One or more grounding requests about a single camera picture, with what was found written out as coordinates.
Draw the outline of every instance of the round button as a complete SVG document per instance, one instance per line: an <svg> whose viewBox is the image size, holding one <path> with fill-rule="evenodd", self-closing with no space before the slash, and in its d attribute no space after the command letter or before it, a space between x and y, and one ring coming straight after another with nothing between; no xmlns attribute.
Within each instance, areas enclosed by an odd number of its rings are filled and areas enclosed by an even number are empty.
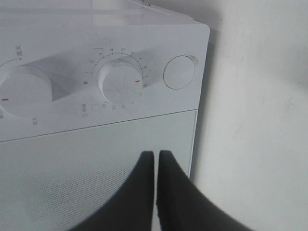
<svg viewBox="0 0 308 231"><path fill-rule="evenodd" d="M51 82L40 70L18 66L0 78L0 104L11 115L34 116L51 102Z"/></svg>
<svg viewBox="0 0 308 231"><path fill-rule="evenodd" d="M142 90L142 77L132 64L114 60L99 71L98 86L108 101L130 103Z"/></svg>
<svg viewBox="0 0 308 231"><path fill-rule="evenodd" d="M164 70L165 84L171 89L182 89L190 84L195 74L195 64L188 56L171 59Z"/></svg>

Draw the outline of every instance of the white knob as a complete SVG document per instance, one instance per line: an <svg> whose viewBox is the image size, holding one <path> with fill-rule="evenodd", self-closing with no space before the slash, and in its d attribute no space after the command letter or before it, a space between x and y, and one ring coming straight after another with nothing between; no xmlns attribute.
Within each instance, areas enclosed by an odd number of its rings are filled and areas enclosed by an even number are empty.
<svg viewBox="0 0 308 231"><path fill-rule="evenodd" d="M142 77L135 67L122 60L105 64L98 74L98 86L112 103L129 103L142 90Z"/></svg>
<svg viewBox="0 0 308 231"><path fill-rule="evenodd" d="M11 115L34 116L51 102L51 82L40 70L18 66L0 78L0 104Z"/></svg>
<svg viewBox="0 0 308 231"><path fill-rule="evenodd" d="M188 56L171 59L164 70L165 84L175 90L190 84L195 74L195 64Z"/></svg>

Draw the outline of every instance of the white wall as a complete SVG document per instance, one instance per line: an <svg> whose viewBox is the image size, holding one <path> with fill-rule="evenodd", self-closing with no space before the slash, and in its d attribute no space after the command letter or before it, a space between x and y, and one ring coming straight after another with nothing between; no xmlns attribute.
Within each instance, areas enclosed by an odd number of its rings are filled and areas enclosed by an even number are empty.
<svg viewBox="0 0 308 231"><path fill-rule="evenodd" d="M308 1L148 2L211 28L198 188L255 230L308 230Z"/></svg>

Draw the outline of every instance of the control panel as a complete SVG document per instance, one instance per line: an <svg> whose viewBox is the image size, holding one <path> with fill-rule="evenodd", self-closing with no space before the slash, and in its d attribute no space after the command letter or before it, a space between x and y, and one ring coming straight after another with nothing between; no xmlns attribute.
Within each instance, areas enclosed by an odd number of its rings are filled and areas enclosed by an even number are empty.
<svg viewBox="0 0 308 231"><path fill-rule="evenodd" d="M203 24L0 33L0 141L199 106L209 36Z"/></svg>

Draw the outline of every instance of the dotted pattern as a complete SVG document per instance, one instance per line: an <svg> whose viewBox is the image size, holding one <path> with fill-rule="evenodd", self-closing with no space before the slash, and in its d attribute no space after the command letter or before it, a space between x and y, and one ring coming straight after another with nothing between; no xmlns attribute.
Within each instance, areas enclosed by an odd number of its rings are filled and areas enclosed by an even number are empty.
<svg viewBox="0 0 308 231"><path fill-rule="evenodd" d="M27 214L34 224L31 231L66 231L79 224L114 195L139 155L21 179Z"/></svg>

